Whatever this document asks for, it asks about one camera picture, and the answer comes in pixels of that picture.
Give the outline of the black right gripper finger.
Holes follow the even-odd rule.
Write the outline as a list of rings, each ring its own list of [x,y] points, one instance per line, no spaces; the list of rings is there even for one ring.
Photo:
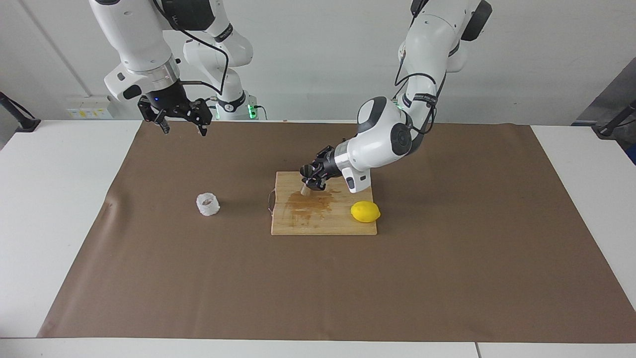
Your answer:
[[[164,134],[168,134],[170,131],[170,125],[168,124],[165,116],[165,110],[161,109],[159,112],[155,112],[150,100],[146,96],[141,96],[138,100],[138,109],[143,116],[145,122],[149,122],[157,125]]]
[[[206,100],[197,99],[189,103],[188,122],[194,124],[198,128],[198,132],[201,136],[207,135],[207,127],[211,125],[213,121],[213,114],[211,113]]]

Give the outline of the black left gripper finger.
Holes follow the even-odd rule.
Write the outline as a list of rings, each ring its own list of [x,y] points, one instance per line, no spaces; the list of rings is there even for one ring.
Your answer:
[[[312,167],[325,167],[329,163],[329,156],[334,151],[332,145],[327,145],[324,149],[320,150],[313,161],[311,161]]]
[[[304,174],[304,184],[309,190],[323,191],[329,179],[327,172],[312,172]]]

